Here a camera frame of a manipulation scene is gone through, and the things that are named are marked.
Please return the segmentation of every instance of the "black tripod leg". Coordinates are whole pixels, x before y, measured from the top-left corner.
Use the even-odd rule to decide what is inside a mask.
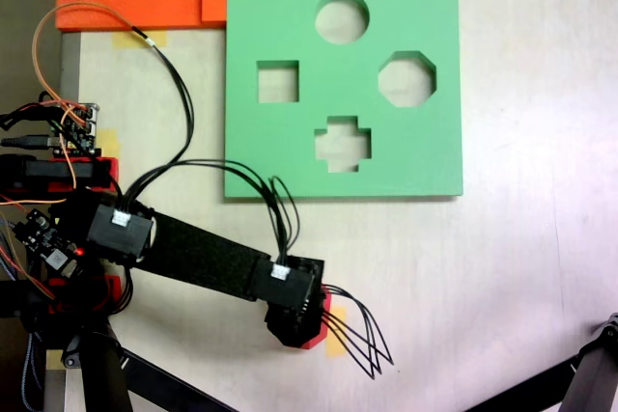
[[[84,335],[79,362],[88,412],[132,412],[118,345],[99,335]]]
[[[525,380],[510,390],[472,407],[467,412],[495,412],[498,410],[500,412],[543,412],[565,397],[575,375],[577,363],[577,356],[574,356]]]
[[[600,343],[583,355],[560,412],[609,412],[617,386],[616,355]]]
[[[238,412],[126,349],[124,370],[128,388],[164,410]]]

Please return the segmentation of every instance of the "table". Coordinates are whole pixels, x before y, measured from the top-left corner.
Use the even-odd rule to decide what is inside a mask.
[[[281,346],[263,304],[140,271],[113,318],[125,347],[240,411],[333,412],[465,410],[579,350],[618,309],[618,3],[460,8],[464,195],[299,204],[294,252],[325,259],[325,280],[373,310],[395,367],[371,381],[323,346]],[[225,34],[167,37],[195,100],[189,155],[221,156]],[[107,33],[83,34],[79,58],[79,98],[118,131],[127,187],[180,146],[176,89],[149,50]],[[224,202],[217,172],[178,169],[141,198],[275,251],[264,206]],[[66,410],[83,410],[80,387],[72,371]]]

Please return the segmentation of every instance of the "green foam board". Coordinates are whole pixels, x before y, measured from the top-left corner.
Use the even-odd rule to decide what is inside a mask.
[[[279,176],[296,197],[452,196],[463,193],[458,0],[359,0],[368,12],[357,41],[316,30],[328,0],[228,0],[226,158]],[[422,105],[397,107],[380,91],[393,58],[420,57],[435,71]],[[258,69],[294,64],[297,101],[259,101]],[[371,131],[356,172],[329,173],[315,135],[328,119]],[[231,174],[226,197],[257,193]]]

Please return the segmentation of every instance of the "black cable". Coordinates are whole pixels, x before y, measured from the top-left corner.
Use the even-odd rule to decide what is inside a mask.
[[[49,94],[49,92],[48,92],[48,91],[42,91],[42,92],[39,94],[39,103],[42,103],[42,102],[44,102],[44,101],[45,101],[45,96],[48,96],[50,100],[52,99],[52,97],[51,97],[51,95]]]
[[[331,291],[332,294],[341,295],[342,294],[341,291],[343,291],[343,290],[341,289],[341,291],[339,291],[339,290],[333,290],[332,288],[330,288],[329,291]],[[359,306],[359,310],[360,310],[360,313],[361,313],[361,315],[363,317],[363,322],[365,324],[365,334],[367,335],[367,340],[369,340],[371,338],[373,346],[376,346],[376,337],[374,336],[374,329],[373,329],[373,327],[371,325],[371,321],[367,317],[367,315],[365,314],[365,312],[362,310],[362,308],[360,306]],[[371,347],[368,347],[368,354],[369,354],[370,358],[373,357],[373,352],[371,350]],[[377,354],[376,354],[376,362],[377,362],[377,364],[379,366],[379,356]]]
[[[242,169],[248,171],[251,175],[255,177],[252,179],[249,175],[244,173],[243,171],[228,166],[229,164],[233,166],[239,166]],[[220,169],[222,171],[226,171],[232,173],[244,181],[246,181],[254,190],[256,190],[260,196],[263,198],[269,211],[274,214],[273,229],[275,232],[275,237],[277,238],[277,246],[279,248],[279,259],[278,262],[285,263],[287,257],[287,231],[285,228],[285,223],[283,221],[283,217],[281,214],[281,210],[279,209],[279,204],[277,202],[276,196],[274,193],[268,188],[264,180],[251,168],[248,166],[239,163],[237,161],[225,160],[225,159],[186,159],[182,161],[176,161],[173,163],[167,163],[162,166],[158,166],[156,168],[151,169],[144,175],[142,175],[138,180],[136,180],[131,187],[126,191],[125,194],[125,206],[128,207],[130,204],[136,200],[136,195],[138,195],[137,191],[140,186],[147,186],[150,184],[151,179],[156,179],[160,174],[167,172],[169,169],[177,167],[177,166],[202,166],[214,169]]]
[[[372,374],[373,374],[373,372],[374,372],[374,369],[376,369],[376,371],[378,371],[378,373],[380,373],[380,374],[381,374],[381,373],[382,373],[382,370],[381,370],[381,368],[379,367],[379,364],[374,363],[374,361],[373,361],[372,357],[371,357],[371,356],[368,356],[367,354],[365,354],[365,353],[363,352],[363,350],[362,350],[362,349],[358,346],[358,344],[356,344],[356,343],[354,342],[354,340],[350,337],[350,335],[348,335],[348,334],[347,334],[347,333],[346,333],[346,332],[342,329],[342,326],[339,324],[339,322],[341,321],[341,319],[339,319],[339,318],[337,318],[337,317],[331,317],[331,316],[332,316],[332,314],[331,314],[331,313],[329,313],[328,311],[324,311],[324,314],[323,314],[323,320],[325,320],[325,319],[326,319],[329,323],[332,323],[332,324],[335,326],[335,328],[339,329],[339,332],[341,332],[341,334],[342,334],[344,337],[346,337],[346,339],[347,339],[347,340],[351,343],[351,345],[352,345],[352,346],[354,346],[354,348],[355,348],[355,349],[356,349],[356,350],[357,350],[357,351],[358,351],[358,352],[359,352],[359,353],[360,353],[360,354],[361,354],[361,355],[365,358],[365,360],[369,361],[369,365],[371,366],[371,372],[372,372]],[[348,328],[348,329],[350,330],[350,327],[349,327],[348,325],[346,325],[345,323],[343,323],[343,325],[344,325],[346,328]],[[361,340],[361,341],[363,341],[365,344],[369,344],[369,342],[368,342],[367,340],[363,339],[363,338],[362,338],[362,337],[360,337],[360,336],[359,336],[359,338],[360,338],[360,340]]]
[[[278,176],[273,176],[272,177],[273,180],[279,182],[279,184],[283,187],[283,189],[286,192],[286,195],[288,196],[288,200],[290,201],[290,204],[292,205],[292,208],[294,210],[294,214],[296,217],[296,233],[294,235],[294,238],[291,238],[288,242],[288,251],[290,251],[290,249],[294,246],[294,244],[296,243],[296,241],[298,240],[298,236],[300,235],[300,214],[298,214],[298,208],[296,207],[296,203],[294,201],[294,197],[290,194],[290,190],[288,190],[288,186],[284,183],[283,180],[281,180],[281,178],[279,178]]]
[[[115,314],[119,314],[126,309],[126,307],[131,302],[133,298],[133,279],[131,278],[131,271],[129,267],[125,266],[125,289],[123,290],[123,294],[121,295],[120,300],[118,301],[118,305],[116,308],[112,310],[110,313],[111,316]]]
[[[323,323],[324,325],[326,325],[326,327],[328,327],[328,328],[330,329],[331,333],[332,333],[335,337],[337,337],[337,340],[339,340],[339,343],[341,343],[341,346],[343,346],[343,347],[346,349],[346,351],[347,351],[347,352],[348,352],[348,354],[352,357],[352,359],[354,360],[354,362],[355,362],[356,364],[358,364],[358,366],[359,366],[360,368],[362,368],[362,369],[363,369],[363,371],[364,371],[365,373],[367,373],[367,375],[368,375],[368,376],[369,376],[372,380],[375,380],[375,379],[376,379],[376,376],[373,374],[373,372],[372,372],[372,371],[368,371],[368,370],[367,370],[367,368],[366,368],[365,366],[363,366],[362,362],[360,362],[360,361],[356,358],[356,356],[354,356],[354,354],[351,352],[351,350],[350,350],[350,348],[348,347],[348,345],[347,345],[347,344],[346,344],[346,343],[345,343],[345,342],[341,339],[341,337],[339,336],[339,334],[337,333],[337,331],[336,331],[336,330],[332,327],[332,325],[330,325],[330,324],[328,323],[328,321],[326,321],[326,320],[324,320],[324,319],[322,320],[322,323]]]
[[[364,342],[365,344],[367,344],[371,349],[372,349],[372,353],[375,351],[377,354],[379,354],[380,356],[382,356],[384,359],[388,360],[388,357],[386,357],[386,354],[384,354],[382,351],[380,351],[378,349],[378,347],[376,346],[375,342],[372,342],[369,340],[369,338],[365,339],[362,337],[362,335],[360,335],[356,330],[354,330],[353,328],[351,328],[346,322],[344,322],[341,318],[339,318],[338,316],[336,316],[335,314],[330,313],[329,311],[323,311],[323,314],[328,317],[329,319],[331,319],[331,321],[333,323],[336,323],[337,326],[340,326],[339,324],[343,325],[346,329],[350,330],[351,333],[353,335],[355,335],[359,340],[361,340],[362,342]]]
[[[382,345],[384,346],[384,350],[386,351],[386,355],[387,355],[386,360],[394,365],[393,357],[392,357],[392,355],[390,353],[390,350],[388,349],[388,345],[386,344],[386,340],[384,339],[382,331],[380,330],[379,325],[376,322],[376,318],[374,317],[373,314],[371,314],[371,311],[369,311],[369,309],[367,309],[367,306],[365,306],[358,299],[354,298],[349,292],[345,291],[344,289],[342,289],[340,287],[336,287],[334,285],[329,285],[329,284],[324,284],[323,286],[326,287],[326,289],[328,289],[333,294],[338,294],[338,295],[343,296],[345,298],[351,299],[354,303],[356,303],[356,305],[360,309],[361,313],[366,313],[367,316],[371,318],[371,320],[374,322],[374,325],[376,326],[376,329],[378,330],[378,334],[379,334],[379,337],[380,337],[380,339],[382,341]]]
[[[139,28],[133,27],[132,30],[136,34],[141,36],[145,41],[150,40],[150,38]],[[153,43],[149,42],[149,44],[152,46],[154,52],[161,59],[165,67],[167,67],[167,70],[172,76],[172,79],[174,80],[174,83],[176,84],[179,94],[181,95],[181,101],[183,103],[183,109],[184,109],[184,114],[186,118],[186,139],[180,151],[172,158],[172,160],[169,163],[167,163],[166,165],[163,165],[162,169],[152,172],[148,178],[141,179],[139,182],[136,181],[131,185],[131,187],[129,188],[129,190],[131,190],[131,196],[124,202],[119,200],[119,202],[117,203],[118,208],[124,211],[128,211],[130,207],[130,202],[132,202],[133,199],[137,198],[137,196],[151,182],[153,182],[159,176],[163,175],[168,169],[172,167],[172,163],[177,162],[184,155],[184,153],[187,151],[187,149],[189,148],[191,144],[191,140],[193,138],[193,132],[195,130],[195,109],[193,107],[193,100],[191,99],[191,95],[188,89],[186,88],[186,84],[184,84],[184,81],[179,75],[178,71],[176,70],[174,65],[172,65],[172,62],[168,60],[165,54],[161,52],[161,50]]]

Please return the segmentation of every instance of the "wire bundle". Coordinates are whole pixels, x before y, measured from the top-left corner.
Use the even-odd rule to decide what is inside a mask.
[[[329,311],[323,311],[322,323],[326,325],[326,327],[328,327],[328,329],[333,333],[339,343],[341,343],[341,345],[352,357],[354,362],[360,368],[362,368],[363,371],[367,373],[367,375],[369,375],[372,380],[376,379],[376,372],[380,374],[382,373],[382,369],[379,364],[380,357],[389,364],[394,365],[393,357],[390,354],[390,351],[388,349],[388,346],[386,345],[386,341],[384,340],[384,336],[379,329],[376,319],[371,314],[369,309],[367,309],[367,307],[359,300],[354,298],[349,292],[345,291],[342,288],[335,287],[334,285],[323,285],[323,287],[329,293],[348,298],[353,301],[356,306],[358,306],[358,309],[360,310],[360,313],[362,314],[363,320],[365,322],[365,337],[363,337],[356,330],[351,328],[341,318],[335,316],[334,314],[331,314]],[[361,348],[354,341],[352,336],[360,340],[362,344],[366,346],[366,350]],[[381,346],[383,346],[383,351],[378,348],[377,337],[379,337]],[[361,359],[359,359],[357,357],[357,354],[355,354],[354,352],[359,353],[366,362],[361,361]]]
[[[253,187],[260,194],[268,208],[270,222],[272,224],[275,238],[277,240],[277,248],[279,250],[277,262],[282,265],[286,264],[288,252],[295,244],[300,234],[300,217],[298,215],[298,209],[295,201],[290,194],[290,190],[280,178],[270,178],[268,183],[266,183],[264,179],[260,177],[260,175],[258,175],[253,169],[237,161],[231,161],[228,159],[186,159],[182,161],[169,162],[162,166],[153,168],[137,179],[128,188],[125,194],[125,207],[128,208],[130,204],[137,199],[139,193],[160,175],[167,172],[171,168],[178,166],[200,166],[204,168],[219,169],[238,176]],[[277,189],[277,184],[284,189],[286,192],[286,198],[294,209],[296,224],[295,232],[292,220],[290,219],[290,214],[288,213],[283,203],[283,199]]]

